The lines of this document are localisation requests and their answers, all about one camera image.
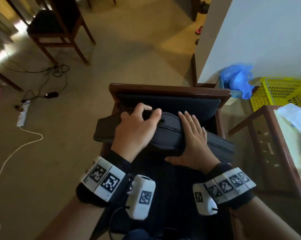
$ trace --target white wall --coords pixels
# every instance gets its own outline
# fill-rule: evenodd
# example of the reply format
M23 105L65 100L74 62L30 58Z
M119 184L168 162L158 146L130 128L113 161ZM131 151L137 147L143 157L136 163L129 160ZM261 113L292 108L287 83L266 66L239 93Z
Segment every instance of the white wall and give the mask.
M238 62L252 63L254 77L301 77L301 0L233 0L198 82Z

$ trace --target right hand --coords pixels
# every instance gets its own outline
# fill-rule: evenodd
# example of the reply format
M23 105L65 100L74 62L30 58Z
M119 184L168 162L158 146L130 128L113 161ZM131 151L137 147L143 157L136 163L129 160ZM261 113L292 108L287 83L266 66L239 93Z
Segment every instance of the right hand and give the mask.
M195 115L185 111L178 112L185 133L186 147L180 157L166 157L165 161L172 165L180 165L209 173L220 161L207 145L207 132L201 127Z

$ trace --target blue plastic bag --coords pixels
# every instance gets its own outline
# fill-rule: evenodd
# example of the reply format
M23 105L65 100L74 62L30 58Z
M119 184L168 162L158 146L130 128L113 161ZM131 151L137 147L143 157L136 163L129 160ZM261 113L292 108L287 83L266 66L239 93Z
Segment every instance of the blue plastic bag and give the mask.
M249 64L231 65L222 70L220 77L225 86L228 86L231 90L242 91L242 98L250 99L254 88L248 83L253 78L251 69L252 65Z

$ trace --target chair seat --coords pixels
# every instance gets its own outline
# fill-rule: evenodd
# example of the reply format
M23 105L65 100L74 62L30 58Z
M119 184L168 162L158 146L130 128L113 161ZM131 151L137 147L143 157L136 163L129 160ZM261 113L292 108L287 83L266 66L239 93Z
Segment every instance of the chair seat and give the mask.
M65 22L68 32L72 33L75 22L68 20ZM28 34L48 34L48 33L64 33L55 14L51 10L41 10L33 19L27 28Z

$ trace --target left hand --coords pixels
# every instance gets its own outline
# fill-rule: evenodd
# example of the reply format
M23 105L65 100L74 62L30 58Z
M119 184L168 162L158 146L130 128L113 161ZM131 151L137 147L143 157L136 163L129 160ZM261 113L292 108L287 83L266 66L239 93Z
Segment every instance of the left hand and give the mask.
M120 116L122 122L116 128L110 149L129 162L132 162L137 154L148 145L155 133L162 110L156 109L148 120L144 120L142 116L144 110L151 109L151 106L139 103L131 115L123 112Z

